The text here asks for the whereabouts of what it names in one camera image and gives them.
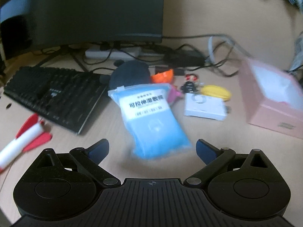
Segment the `white label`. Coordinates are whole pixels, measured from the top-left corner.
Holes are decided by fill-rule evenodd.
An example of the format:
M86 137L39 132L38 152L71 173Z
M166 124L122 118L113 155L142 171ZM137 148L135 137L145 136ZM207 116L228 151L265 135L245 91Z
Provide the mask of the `white label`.
M145 91L120 99L120 108L126 120L137 119L169 109L164 89Z

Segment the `monitor stand leg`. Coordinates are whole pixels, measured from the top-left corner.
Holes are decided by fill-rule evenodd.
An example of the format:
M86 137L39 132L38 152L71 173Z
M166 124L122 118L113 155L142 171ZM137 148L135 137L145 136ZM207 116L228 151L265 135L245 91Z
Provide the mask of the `monitor stand leg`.
M44 60L40 61L36 66L42 66L46 62L54 59L55 57L57 57L61 54L70 54L73 57L74 61L81 67L81 69L84 72L88 72L87 68L75 56L75 51L77 51L77 50L70 48L68 45L61 46L61 48L59 50L57 50L54 53L47 56Z

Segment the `red fin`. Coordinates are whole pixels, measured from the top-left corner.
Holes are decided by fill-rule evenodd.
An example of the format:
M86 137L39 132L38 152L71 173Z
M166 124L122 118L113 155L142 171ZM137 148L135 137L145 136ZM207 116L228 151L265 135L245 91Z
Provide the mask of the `red fin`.
M19 136L21 136L25 131L27 131L29 128L31 128L36 123L38 123L38 114L34 113L32 116L30 116L25 121L25 123L23 124L23 126L21 127L21 129L18 131L18 133L16 135L16 139L19 138Z
M39 147L40 145L43 145L47 142L49 142L52 138L52 135L50 133L42 133L40 136L38 136L34 141L32 141L29 145L27 145L22 152L27 152L29 150L32 150L36 147Z

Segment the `toy rocket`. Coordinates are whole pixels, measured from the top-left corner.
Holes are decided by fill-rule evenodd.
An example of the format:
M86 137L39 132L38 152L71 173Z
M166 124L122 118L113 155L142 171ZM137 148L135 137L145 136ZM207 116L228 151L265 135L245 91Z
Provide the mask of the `toy rocket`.
M52 135L44 131L44 122L38 121L38 114L33 114L23 124L16 135L0 152L0 173L21 153L30 151L51 140Z

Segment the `black keyboard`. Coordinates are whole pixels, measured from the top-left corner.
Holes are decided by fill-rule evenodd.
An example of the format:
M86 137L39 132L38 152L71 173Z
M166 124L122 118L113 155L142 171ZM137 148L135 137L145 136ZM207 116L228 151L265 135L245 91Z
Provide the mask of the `black keyboard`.
M100 74L26 66L7 83L4 94L79 134L106 88Z

